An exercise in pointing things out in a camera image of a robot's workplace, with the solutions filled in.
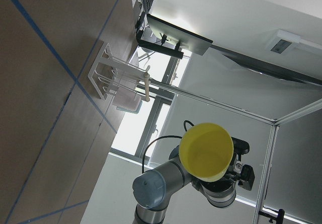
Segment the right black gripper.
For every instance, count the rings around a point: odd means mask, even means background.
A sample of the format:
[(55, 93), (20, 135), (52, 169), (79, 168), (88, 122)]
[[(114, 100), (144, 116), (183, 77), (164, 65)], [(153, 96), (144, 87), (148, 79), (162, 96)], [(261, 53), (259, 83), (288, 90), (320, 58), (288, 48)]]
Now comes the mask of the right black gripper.
[(220, 171), (217, 174), (205, 176), (193, 174), (193, 177), (197, 179), (196, 186), (198, 186), (199, 191), (226, 191), (232, 187), (237, 180), (240, 180), (240, 187), (251, 191), (255, 180), (254, 170), (250, 165), (244, 165), (242, 171), (227, 170), (225, 172)]

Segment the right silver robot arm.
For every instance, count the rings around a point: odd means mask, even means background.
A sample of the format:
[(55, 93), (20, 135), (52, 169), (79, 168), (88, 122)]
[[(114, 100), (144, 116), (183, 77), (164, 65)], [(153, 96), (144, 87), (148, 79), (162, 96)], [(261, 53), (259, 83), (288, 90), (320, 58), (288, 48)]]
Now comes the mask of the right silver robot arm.
[(138, 176), (132, 184), (137, 201), (134, 223), (163, 223), (171, 196), (191, 184), (214, 207), (229, 207), (236, 197), (236, 186), (250, 191), (255, 180), (250, 165), (233, 155), (225, 175), (215, 182), (205, 182), (189, 174), (179, 160), (179, 149), (173, 149), (169, 160)]

